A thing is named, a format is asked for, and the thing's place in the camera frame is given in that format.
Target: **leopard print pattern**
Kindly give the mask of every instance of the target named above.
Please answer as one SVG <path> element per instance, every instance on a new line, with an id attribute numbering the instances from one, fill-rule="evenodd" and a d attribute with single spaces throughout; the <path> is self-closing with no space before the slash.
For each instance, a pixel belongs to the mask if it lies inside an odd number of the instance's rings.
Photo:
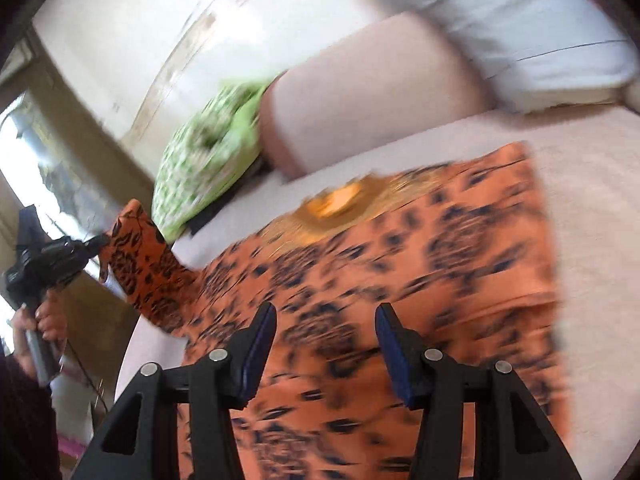
<path id="1" fill-rule="evenodd" d="M 262 232 L 201 271 L 181 266 L 133 201 L 102 261 L 129 301 L 188 339 L 185 364 L 247 326 L 263 301 L 278 331 L 257 397 L 232 422 L 250 480 L 401 479 L 420 424 L 395 398 L 373 313 L 393 304 L 425 345 L 477 365 L 511 362 L 561 436 L 567 389 L 552 330 L 555 256 L 542 192 L 522 144 L 439 170 L 430 192 L 337 235 L 276 254 Z M 193 470 L 178 410 L 180 474 Z M 471 476 L 465 406 L 460 475 Z"/>

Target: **green fabric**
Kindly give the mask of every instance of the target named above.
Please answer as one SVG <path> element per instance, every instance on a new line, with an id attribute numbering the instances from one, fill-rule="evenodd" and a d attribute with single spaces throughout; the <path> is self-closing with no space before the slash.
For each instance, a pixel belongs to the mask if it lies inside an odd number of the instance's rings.
<path id="1" fill-rule="evenodd" d="M 168 242 L 175 241 L 184 223 L 220 197 L 260 154 L 256 117 L 270 82 L 224 83 L 167 145 L 151 215 Z"/>

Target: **dark sleeve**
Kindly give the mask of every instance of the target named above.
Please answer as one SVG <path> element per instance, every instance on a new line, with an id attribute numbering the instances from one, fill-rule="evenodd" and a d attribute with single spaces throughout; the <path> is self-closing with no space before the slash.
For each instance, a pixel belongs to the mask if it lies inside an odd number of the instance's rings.
<path id="1" fill-rule="evenodd" d="M 60 480 L 56 413 L 50 388 L 40 388 L 13 356 L 1 357 L 0 390 L 5 406 L 2 421 L 21 459 L 36 478 Z"/>

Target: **black cable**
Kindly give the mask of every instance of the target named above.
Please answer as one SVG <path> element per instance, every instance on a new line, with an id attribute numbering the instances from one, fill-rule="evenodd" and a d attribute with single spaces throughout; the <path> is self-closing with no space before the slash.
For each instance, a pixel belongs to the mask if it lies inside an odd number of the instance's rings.
<path id="1" fill-rule="evenodd" d="M 89 374 L 87 373 L 87 371 L 84 369 L 84 366 L 82 366 L 82 361 L 80 360 L 80 358 L 78 357 L 78 352 L 76 352 L 76 349 L 73 347 L 73 345 L 71 344 L 71 341 L 69 339 L 66 340 L 66 344 L 69 346 L 69 349 L 73 352 L 74 357 L 76 358 L 76 362 L 78 363 L 78 366 L 80 367 L 80 369 L 82 370 L 82 373 L 84 374 L 84 376 L 86 377 L 86 380 L 89 381 L 89 384 L 91 385 L 91 388 L 94 390 L 95 394 L 98 396 L 98 399 L 100 399 L 100 402 L 102 403 L 102 405 L 104 406 L 104 411 L 106 413 L 109 413 L 109 409 L 107 408 L 107 403 L 104 402 L 104 399 L 102 398 L 102 395 L 100 394 L 100 392 L 98 391 L 98 388 L 95 387 L 94 382 L 91 380 L 91 377 L 89 377 Z"/>

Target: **metal pin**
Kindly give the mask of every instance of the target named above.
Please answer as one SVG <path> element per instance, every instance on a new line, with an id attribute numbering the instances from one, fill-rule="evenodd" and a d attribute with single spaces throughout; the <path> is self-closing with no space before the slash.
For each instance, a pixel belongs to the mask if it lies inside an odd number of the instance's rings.
<path id="1" fill-rule="evenodd" d="M 149 377 L 149 375 L 153 375 L 158 371 L 158 365 L 156 363 L 147 363 L 146 365 L 142 365 L 140 368 L 140 373 L 145 377 Z"/>
<path id="2" fill-rule="evenodd" d="M 442 352 L 437 348 L 429 348 L 424 352 L 424 356 L 429 361 L 439 361 L 440 359 L 442 359 Z"/>
<path id="3" fill-rule="evenodd" d="M 511 366 L 511 363 L 507 361 L 498 361 L 495 364 L 495 369 L 498 370 L 501 374 L 510 374 L 513 370 L 513 366 Z"/>
<path id="4" fill-rule="evenodd" d="M 224 361 L 226 359 L 226 356 L 228 355 L 229 352 L 227 352 L 224 348 L 216 348 L 215 350 L 209 352 L 209 359 L 214 362 Z"/>

